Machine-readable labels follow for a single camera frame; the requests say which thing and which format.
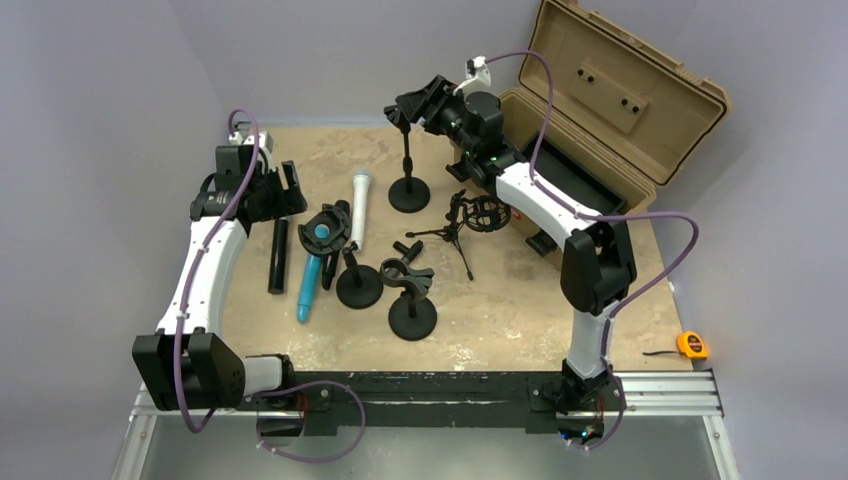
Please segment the clip stand round base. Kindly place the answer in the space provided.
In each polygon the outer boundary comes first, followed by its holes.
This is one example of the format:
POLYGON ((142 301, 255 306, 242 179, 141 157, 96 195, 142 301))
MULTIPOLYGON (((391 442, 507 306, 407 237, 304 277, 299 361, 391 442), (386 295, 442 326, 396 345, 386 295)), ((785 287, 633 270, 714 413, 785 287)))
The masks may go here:
POLYGON ((388 313, 389 326, 399 338, 419 341, 435 329, 438 312, 428 299, 434 275, 432 268, 415 269, 399 258, 385 259, 381 263, 382 283, 386 287, 402 289, 388 313))

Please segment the blue microphone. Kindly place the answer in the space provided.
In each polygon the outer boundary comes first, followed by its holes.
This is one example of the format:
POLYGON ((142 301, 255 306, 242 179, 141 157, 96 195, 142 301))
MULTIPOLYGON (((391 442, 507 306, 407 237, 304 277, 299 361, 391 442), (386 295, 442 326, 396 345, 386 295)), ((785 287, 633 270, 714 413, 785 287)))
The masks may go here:
POLYGON ((322 270, 322 258, 307 252, 302 281, 297 301, 297 320, 306 323, 310 316, 318 277, 322 270))

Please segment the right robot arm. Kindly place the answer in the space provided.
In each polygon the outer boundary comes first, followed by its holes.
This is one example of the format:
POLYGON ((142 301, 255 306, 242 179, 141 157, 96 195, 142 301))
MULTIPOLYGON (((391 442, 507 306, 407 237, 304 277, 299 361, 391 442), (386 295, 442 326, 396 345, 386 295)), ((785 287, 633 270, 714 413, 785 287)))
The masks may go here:
POLYGON ((612 321, 637 278, 626 224, 586 208, 543 178, 506 137, 505 108, 492 93, 438 75, 423 88, 398 95, 383 113, 401 131, 419 124, 447 137, 460 150, 459 159, 446 168, 452 176, 518 209, 557 242, 560 288, 574 309, 558 398, 576 407, 588 405, 613 378, 608 359, 612 321))

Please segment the black shock mount cradle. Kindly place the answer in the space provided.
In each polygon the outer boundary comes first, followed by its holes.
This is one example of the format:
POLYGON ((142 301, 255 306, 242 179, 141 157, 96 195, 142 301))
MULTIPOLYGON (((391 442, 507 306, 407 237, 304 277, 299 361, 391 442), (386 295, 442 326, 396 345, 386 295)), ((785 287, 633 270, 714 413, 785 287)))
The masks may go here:
POLYGON ((350 215, 334 204, 323 204, 315 216, 297 228, 300 245, 316 257, 339 252, 351 233, 350 215))

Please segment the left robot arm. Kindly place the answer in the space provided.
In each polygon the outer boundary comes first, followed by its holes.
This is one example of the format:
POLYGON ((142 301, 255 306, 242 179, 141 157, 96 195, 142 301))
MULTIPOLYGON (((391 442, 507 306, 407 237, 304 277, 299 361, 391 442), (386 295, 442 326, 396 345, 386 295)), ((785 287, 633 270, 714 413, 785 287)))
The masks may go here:
POLYGON ((235 408, 259 393, 272 408, 297 399, 284 354, 241 357, 221 338, 223 310, 238 257, 256 223, 302 213, 307 202, 291 161, 272 161, 267 132, 215 150, 216 170, 189 208, 188 255, 173 299, 153 333, 135 338, 131 354, 153 404, 189 410, 235 408))

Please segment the small black microphone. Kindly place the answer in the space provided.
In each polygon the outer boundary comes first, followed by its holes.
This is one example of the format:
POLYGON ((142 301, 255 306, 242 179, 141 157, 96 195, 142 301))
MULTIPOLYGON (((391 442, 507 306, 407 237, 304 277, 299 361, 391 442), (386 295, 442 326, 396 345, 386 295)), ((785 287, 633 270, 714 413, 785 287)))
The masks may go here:
POLYGON ((323 290, 328 291, 333 283, 335 275, 337 273, 339 262, 339 253, 334 252, 325 256, 322 260, 321 265, 321 287, 323 290))

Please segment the tall black silver microphone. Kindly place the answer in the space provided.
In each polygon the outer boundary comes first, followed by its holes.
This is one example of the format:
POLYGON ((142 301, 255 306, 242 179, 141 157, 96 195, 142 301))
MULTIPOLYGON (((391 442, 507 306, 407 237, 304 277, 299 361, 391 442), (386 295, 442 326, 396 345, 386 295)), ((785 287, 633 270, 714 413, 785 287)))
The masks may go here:
POLYGON ((289 227, 287 218, 274 221, 267 286, 271 295, 281 295, 286 291, 289 227))

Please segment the round base tall stand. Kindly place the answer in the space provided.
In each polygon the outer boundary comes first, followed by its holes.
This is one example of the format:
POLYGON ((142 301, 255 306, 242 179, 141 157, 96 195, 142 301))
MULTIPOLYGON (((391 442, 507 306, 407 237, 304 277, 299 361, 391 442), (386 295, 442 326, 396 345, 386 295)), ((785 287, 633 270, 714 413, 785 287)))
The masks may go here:
POLYGON ((389 187, 389 203, 395 210, 402 213, 419 212, 428 205, 431 196, 428 185, 413 175, 413 161, 409 142, 410 122, 397 105, 385 107, 383 113, 387 120, 401 132, 404 149, 402 158, 403 176, 389 187))

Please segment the white microphone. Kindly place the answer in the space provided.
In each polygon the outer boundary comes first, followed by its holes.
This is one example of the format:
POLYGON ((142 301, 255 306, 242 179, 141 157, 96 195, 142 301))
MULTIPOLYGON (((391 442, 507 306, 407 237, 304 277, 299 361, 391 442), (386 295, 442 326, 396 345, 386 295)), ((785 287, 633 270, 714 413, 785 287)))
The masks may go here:
POLYGON ((352 230, 350 237, 351 242, 356 246, 357 250, 363 249, 370 185, 370 173, 366 169, 357 170, 352 178, 353 204, 351 215, 352 230))

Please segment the tripod stand with shock mount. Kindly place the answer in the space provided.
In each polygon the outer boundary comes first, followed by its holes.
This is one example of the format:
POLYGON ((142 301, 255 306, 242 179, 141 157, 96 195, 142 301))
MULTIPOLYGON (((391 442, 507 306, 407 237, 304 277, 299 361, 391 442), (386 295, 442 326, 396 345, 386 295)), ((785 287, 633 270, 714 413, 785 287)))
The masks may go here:
POLYGON ((462 189, 451 196, 449 211, 445 214, 445 219, 448 221, 446 226, 439 229, 406 232, 405 237, 434 235, 450 243, 463 260, 468 280, 473 281, 473 273, 460 243, 460 231, 464 227, 478 233, 498 231, 509 224, 512 211, 508 204, 494 195, 486 194, 470 198, 466 197, 465 193, 466 190, 462 189))

